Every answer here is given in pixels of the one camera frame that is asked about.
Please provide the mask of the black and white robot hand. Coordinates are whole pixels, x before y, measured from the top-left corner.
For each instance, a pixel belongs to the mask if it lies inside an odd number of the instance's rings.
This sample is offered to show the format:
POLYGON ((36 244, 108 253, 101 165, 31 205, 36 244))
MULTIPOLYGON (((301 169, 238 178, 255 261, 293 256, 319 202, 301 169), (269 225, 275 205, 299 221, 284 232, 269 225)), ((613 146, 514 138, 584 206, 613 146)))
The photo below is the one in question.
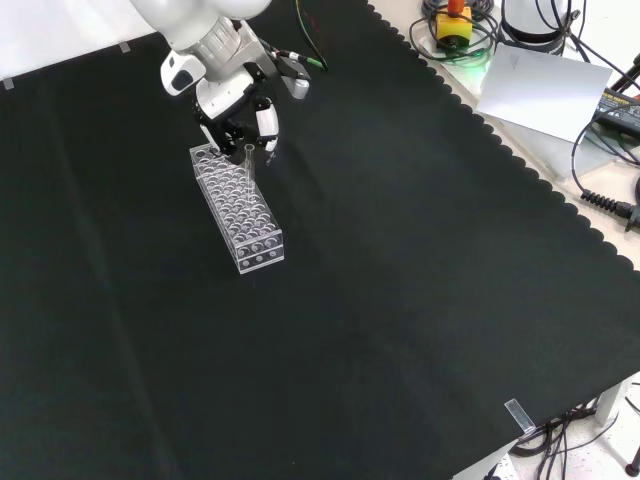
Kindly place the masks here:
POLYGON ((258 91, 268 76, 255 62, 246 62, 222 80, 205 78, 205 65, 192 54, 169 53, 161 66, 165 90, 178 96, 195 89, 194 118, 211 146, 235 165, 244 162, 241 143, 252 143, 271 157, 279 138, 279 121, 272 100, 258 91), (234 116, 246 106, 255 111, 258 134, 249 139, 234 116))

